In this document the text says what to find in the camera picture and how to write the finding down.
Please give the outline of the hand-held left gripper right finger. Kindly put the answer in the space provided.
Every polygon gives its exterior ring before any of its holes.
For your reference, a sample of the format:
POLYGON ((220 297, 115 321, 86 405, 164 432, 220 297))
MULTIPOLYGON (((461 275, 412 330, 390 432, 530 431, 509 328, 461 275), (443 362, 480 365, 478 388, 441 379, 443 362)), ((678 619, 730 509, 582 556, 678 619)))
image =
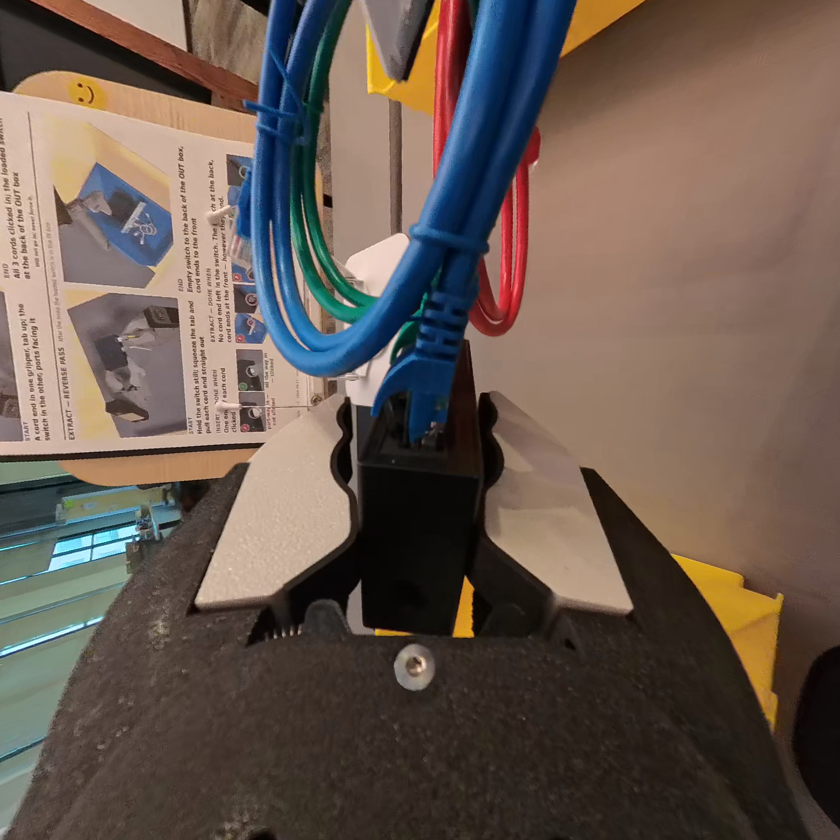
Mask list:
POLYGON ((547 634, 576 610, 626 617, 633 603, 583 471, 557 437, 500 392, 481 394, 485 459, 468 579, 485 635, 547 634))

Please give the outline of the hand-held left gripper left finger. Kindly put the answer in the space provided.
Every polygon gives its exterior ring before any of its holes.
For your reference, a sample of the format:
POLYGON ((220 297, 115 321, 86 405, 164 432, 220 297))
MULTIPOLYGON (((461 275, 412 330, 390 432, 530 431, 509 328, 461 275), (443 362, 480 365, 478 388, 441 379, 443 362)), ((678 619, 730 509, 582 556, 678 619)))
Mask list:
POLYGON ((269 606, 285 631, 302 625, 314 602, 346 612, 361 577, 352 438, 350 400, 334 395, 255 452, 198 588, 198 611, 269 606))

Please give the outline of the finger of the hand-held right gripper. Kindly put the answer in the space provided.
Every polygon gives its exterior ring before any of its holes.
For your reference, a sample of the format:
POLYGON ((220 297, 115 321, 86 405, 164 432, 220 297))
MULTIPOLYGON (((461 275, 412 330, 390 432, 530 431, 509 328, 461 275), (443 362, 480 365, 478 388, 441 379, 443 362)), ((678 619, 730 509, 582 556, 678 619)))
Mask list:
POLYGON ((433 1, 363 1, 374 46, 389 78, 408 80, 433 5, 433 1))

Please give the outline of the black ethernet switch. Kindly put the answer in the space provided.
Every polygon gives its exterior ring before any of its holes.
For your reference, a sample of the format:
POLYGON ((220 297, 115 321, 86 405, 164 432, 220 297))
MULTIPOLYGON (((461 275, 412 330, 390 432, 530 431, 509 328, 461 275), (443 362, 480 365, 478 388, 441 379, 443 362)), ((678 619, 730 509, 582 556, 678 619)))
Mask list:
POLYGON ((362 616, 368 627, 451 636, 475 547, 483 460, 469 342, 446 424, 407 442, 407 396, 389 399, 360 441, 362 616))

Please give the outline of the yellow plastic bin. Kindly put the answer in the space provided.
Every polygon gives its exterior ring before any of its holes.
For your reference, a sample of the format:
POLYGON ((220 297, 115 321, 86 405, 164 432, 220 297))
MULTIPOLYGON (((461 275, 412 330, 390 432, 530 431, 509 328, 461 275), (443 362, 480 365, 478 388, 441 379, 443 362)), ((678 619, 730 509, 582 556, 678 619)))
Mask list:
POLYGON ((518 561, 480 537, 467 568, 472 604, 486 604, 471 634, 572 646, 586 667, 605 660, 688 733, 714 749, 742 731, 774 726, 772 675, 782 597, 745 589, 740 574, 671 555, 633 516, 608 534, 605 554, 550 549, 518 561))
MULTIPOLYGON (((567 55, 642 3, 642 1, 577 2, 561 55, 567 55)), ((439 11, 440 2, 436 1, 423 32, 412 72, 406 81, 397 81, 387 75, 375 47, 370 27, 365 27, 368 94, 381 95, 415 111, 433 115, 439 11)))

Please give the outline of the white stand base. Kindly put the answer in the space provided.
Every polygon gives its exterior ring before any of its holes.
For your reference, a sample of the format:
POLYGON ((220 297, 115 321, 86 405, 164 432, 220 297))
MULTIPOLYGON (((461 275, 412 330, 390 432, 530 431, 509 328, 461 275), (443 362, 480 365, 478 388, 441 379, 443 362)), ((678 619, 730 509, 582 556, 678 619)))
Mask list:
MULTIPOLYGON (((386 288, 409 245, 405 234, 394 234, 352 255, 344 265, 351 274, 351 284, 365 294, 378 298, 386 288)), ((352 404, 372 408, 376 395, 391 366, 397 334, 371 360, 343 376, 345 391, 352 404)))

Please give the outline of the green tinted window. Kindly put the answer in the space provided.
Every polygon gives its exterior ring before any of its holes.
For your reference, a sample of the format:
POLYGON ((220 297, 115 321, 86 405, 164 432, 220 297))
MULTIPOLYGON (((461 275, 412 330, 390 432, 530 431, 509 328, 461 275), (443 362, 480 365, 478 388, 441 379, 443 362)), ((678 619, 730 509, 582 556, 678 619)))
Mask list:
POLYGON ((27 770, 144 527, 182 519, 177 482, 105 487, 53 461, 2 463, 2 771, 27 770))

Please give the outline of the brown wooden beam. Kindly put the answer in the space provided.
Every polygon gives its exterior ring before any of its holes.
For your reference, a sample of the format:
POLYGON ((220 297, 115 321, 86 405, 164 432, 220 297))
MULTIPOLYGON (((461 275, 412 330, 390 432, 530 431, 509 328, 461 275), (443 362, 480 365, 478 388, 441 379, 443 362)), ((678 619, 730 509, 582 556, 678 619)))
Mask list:
POLYGON ((244 101, 255 101, 257 98, 258 88, 254 83, 88 2, 34 1, 28 4, 209 91, 212 101, 220 107, 243 111, 244 101))

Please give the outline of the black foam pad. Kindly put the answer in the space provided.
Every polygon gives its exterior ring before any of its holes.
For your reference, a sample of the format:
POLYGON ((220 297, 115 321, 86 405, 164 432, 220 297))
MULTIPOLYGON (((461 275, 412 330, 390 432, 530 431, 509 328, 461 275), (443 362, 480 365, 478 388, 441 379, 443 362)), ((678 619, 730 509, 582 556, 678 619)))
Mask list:
POLYGON ((812 663, 797 703, 794 759, 806 789, 839 825, 839 646, 812 663))

